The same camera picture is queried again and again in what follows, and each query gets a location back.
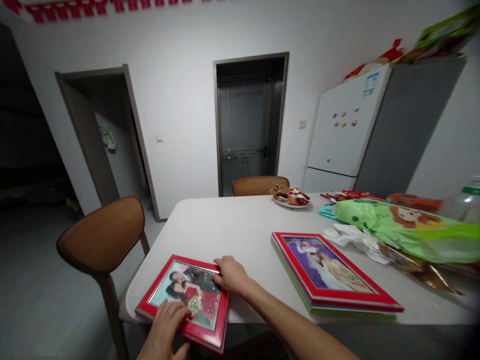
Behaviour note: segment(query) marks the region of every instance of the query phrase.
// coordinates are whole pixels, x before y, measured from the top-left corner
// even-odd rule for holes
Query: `sticker label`
[[[375,86],[377,85],[377,80],[379,78],[379,75],[380,75],[380,73],[376,72],[372,75],[369,75],[366,78],[365,86],[363,87],[363,95],[362,95],[363,97],[372,95],[374,93]]]

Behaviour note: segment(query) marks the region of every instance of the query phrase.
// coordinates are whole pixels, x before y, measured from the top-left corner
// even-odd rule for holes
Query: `bouquet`
[[[197,315],[203,309],[202,298],[199,295],[192,297],[188,302],[188,309],[192,316]]]

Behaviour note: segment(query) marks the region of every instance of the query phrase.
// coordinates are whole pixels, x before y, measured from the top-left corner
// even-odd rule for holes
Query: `wedding photo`
[[[318,238],[284,237],[283,239],[317,288],[374,293]]]
[[[221,297],[220,288],[212,280],[213,274],[197,266],[175,261],[149,303],[158,307],[165,299],[182,302],[191,310],[193,323],[213,331]]]

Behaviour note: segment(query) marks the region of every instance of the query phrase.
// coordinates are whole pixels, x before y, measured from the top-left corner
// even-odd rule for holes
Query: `refrigerator door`
[[[338,175],[307,167],[301,190],[304,193],[352,190],[356,180],[356,177]]]
[[[390,72],[383,65],[321,96],[308,167],[358,175]]]

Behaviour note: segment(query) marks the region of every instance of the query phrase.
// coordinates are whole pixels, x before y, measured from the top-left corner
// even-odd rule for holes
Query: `red photo frame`
[[[293,275],[298,279],[303,292],[313,306],[315,304],[322,304],[387,312],[404,311],[404,308],[400,304],[320,234],[273,232],[271,237],[277,244]],[[293,241],[290,239],[312,239],[319,241],[319,247],[325,247],[330,253],[335,255],[343,265],[349,268],[356,277],[368,287],[368,291],[371,292],[345,291],[316,285],[312,280],[311,274],[309,275],[305,269],[306,267],[302,265],[299,260],[299,255],[295,254],[291,246],[289,246]]]
[[[173,270],[176,266],[181,265],[186,265],[189,268],[196,268],[200,272],[204,273],[220,273],[220,268],[215,264],[197,261],[187,257],[172,255],[165,264],[165,266],[162,268],[160,274],[153,282],[150,289],[147,291],[143,299],[136,307],[135,312],[138,315],[150,320],[153,320],[155,318],[158,306],[160,305],[153,303],[156,300],[157,292],[160,289],[163,289],[166,283],[175,282],[174,280],[170,280],[170,274],[171,272],[176,272],[175,270]],[[168,295],[162,295],[158,293],[158,296],[165,296],[169,298],[169,301],[174,301],[173,299],[170,299]],[[179,327],[178,332],[188,340],[193,341],[194,343],[202,345],[212,350],[213,352],[222,355],[225,346],[225,332],[227,329],[227,322],[229,320],[228,292],[220,289],[219,302],[218,304],[216,302],[214,304],[217,308],[217,311],[213,329],[207,328],[203,325],[188,320]]]

